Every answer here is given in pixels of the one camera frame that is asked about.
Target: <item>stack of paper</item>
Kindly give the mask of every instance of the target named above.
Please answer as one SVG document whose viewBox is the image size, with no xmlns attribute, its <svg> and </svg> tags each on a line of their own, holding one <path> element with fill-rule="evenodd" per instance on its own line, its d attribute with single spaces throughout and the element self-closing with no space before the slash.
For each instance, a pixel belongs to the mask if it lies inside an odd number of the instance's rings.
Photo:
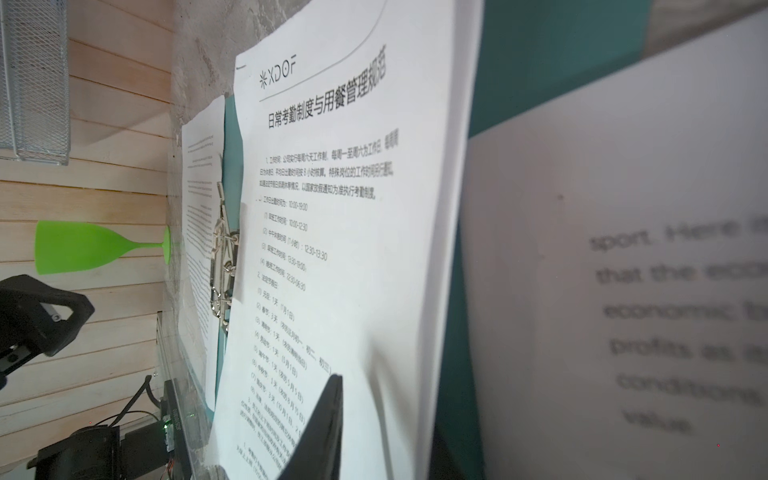
<svg viewBox="0 0 768 480">
<path fill-rule="evenodd" d="M 470 140 L 491 480 L 768 478 L 768 12 Z"/>
<path fill-rule="evenodd" d="M 313 0 L 237 57 L 241 245 L 210 459 L 276 478 L 331 373 L 341 478 L 426 476 L 481 2 Z"/>
<path fill-rule="evenodd" d="M 181 269 L 182 314 L 179 337 L 187 361 L 205 393 L 216 405 L 219 320 L 210 307 L 210 259 L 219 218 L 221 157 L 224 150 L 224 97 L 181 128 L 181 232 L 185 256 Z"/>
</svg>

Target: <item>ring binder mechanism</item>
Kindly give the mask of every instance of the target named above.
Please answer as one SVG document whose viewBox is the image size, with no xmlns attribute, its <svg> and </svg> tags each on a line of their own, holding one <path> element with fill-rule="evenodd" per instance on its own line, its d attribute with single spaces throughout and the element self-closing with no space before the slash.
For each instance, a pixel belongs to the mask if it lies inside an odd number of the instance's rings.
<svg viewBox="0 0 768 480">
<path fill-rule="evenodd" d="M 237 248 L 240 233 L 230 232 L 227 220 L 227 206 L 224 204 L 224 188 L 216 182 L 219 190 L 219 219 L 214 228 L 214 247 L 210 252 L 210 309 L 219 319 L 225 333 L 229 331 L 228 311 L 232 306 L 232 289 L 237 269 Z"/>
</svg>

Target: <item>metal mesh tray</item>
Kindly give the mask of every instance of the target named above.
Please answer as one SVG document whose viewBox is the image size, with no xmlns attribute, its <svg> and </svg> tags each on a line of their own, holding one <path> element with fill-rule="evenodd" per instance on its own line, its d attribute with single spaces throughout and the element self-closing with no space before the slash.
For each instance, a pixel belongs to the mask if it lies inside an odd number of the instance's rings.
<svg viewBox="0 0 768 480">
<path fill-rule="evenodd" d="M 66 0 L 0 0 L 0 158 L 66 165 Z"/>
</svg>

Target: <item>green wine glass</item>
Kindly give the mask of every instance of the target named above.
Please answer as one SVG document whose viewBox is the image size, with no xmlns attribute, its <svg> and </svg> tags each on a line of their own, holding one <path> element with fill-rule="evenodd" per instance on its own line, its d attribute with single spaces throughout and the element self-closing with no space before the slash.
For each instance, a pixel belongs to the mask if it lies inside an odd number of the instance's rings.
<svg viewBox="0 0 768 480">
<path fill-rule="evenodd" d="M 138 243 L 101 225 L 40 220 L 35 231 L 35 268 L 41 275 L 106 265 L 135 248 L 162 248 L 170 261 L 170 230 L 162 243 Z"/>
</svg>

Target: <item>wire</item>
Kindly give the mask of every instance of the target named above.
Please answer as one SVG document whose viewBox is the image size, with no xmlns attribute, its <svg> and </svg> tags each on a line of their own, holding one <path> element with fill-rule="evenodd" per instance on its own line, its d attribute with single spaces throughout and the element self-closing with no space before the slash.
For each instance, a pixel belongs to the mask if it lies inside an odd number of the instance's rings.
<svg viewBox="0 0 768 480">
<path fill-rule="evenodd" d="M 168 463 L 165 464 L 165 470 L 163 470 L 163 473 L 160 474 L 160 480 L 163 480 L 163 477 L 165 474 L 168 474 L 168 480 L 170 480 L 170 473 L 168 473 L 168 469 L 170 468 L 170 464 L 172 463 L 173 459 L 168 460 Z"/>
<path fill-rule="evenodd" d="M 124 415 L 126 415 L 128 413 L 146 413 L 147 415 L 152 415 L 154 417 L 154 419 L 157 420 L 158 422 L 160 421 L 160 419 L 157 417 L 157 415 L 155 415 L 152 412 L 148 412 L 147 410 L 128 410 Z M 113 419 L 114 417 L 116 417 L 118 415 L 120 415 L 120 413 L 118 413 L 117 415 L 113 415 L 111 417 L 107 417 L 106 419 L 101 420 L 99 423 L 96 423 L 94 426 L 101 425 L 102 423 L 106 422 L 107 420 Z"/>
<path fill-rule="evenodd" d="M 160 406 L 160 402 L 158 402 L 155 398 L 154 394 L 152 393 L 152 389 L 149 388 L 149 385 L 147 385 L 147 396 L 149 397 L 149 400 L 154 404 L 154 406 L 158 407 L 159 409 L 163 408 Z"/>
<path fill-rule="evenodd" d="M 139 400 L 139 397 L 142 393 L 144 393 L 144 390 L 149 390 L 149 382 L 152 381 L 152 375 L 147 375 L 144 377 L 144 383 L 141 384 L 139 387 L 139 390 L 136 391 L 133 397 L 131 397 L 130 400 L 128 400 L 128 403 L 125 404 L 125 407 L 123 407 L 122 412 L 120 412 L 118 415 L 116 415 L 116 418 L 112 420 L 112 423 L 109 424 L 110 427 L 114 427 L 117 425 L 118 422 L 120 422 L 123 419 L 123 415 L 131 409 L 132 406 L 136 403 L 136 400 Z"/>
</svg>

